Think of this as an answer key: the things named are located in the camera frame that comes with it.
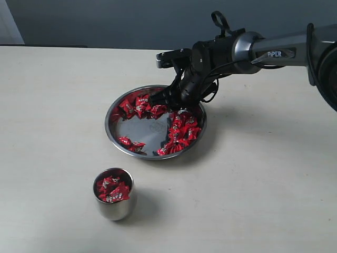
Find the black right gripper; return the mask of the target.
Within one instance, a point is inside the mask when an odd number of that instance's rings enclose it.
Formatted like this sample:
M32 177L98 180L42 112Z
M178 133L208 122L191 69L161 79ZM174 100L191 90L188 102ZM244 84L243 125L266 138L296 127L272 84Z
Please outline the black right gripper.
M232 54L236 36L217 37L196 42L190 65L174 68L176 77L171 85L149 97L150 105L167 105L170 112L178 112L205 101L219 89L217 80L238 74L239 62Z

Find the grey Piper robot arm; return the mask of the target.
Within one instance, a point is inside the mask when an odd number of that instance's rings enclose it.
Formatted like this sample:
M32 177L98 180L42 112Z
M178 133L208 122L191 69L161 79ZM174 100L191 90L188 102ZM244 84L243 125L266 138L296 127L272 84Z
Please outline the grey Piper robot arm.
M218 80L233 74L254 74L262 69L302 66L309 82L327 104L336 108L336 25L264 38L240 29L229 36L196 42L190 49L158 54L160 69L174 68L172 84L150 97L151 105L188 108L218 91Z

